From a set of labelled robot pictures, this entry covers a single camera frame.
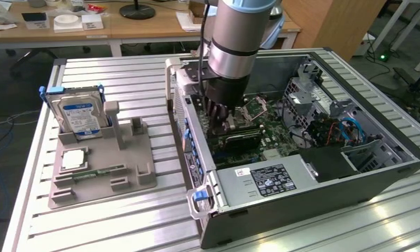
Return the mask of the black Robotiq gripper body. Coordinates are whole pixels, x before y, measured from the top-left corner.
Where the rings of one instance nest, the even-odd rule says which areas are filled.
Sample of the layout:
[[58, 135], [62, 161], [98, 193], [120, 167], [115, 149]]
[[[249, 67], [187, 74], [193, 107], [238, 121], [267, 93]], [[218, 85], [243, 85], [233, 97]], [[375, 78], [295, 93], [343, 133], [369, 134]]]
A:
[[225, 77], [210, 79], [207, 81], [206, 96], [217, 104], [234, 109], [243, 98], [249, 81], [250, 75], [239, 79]]

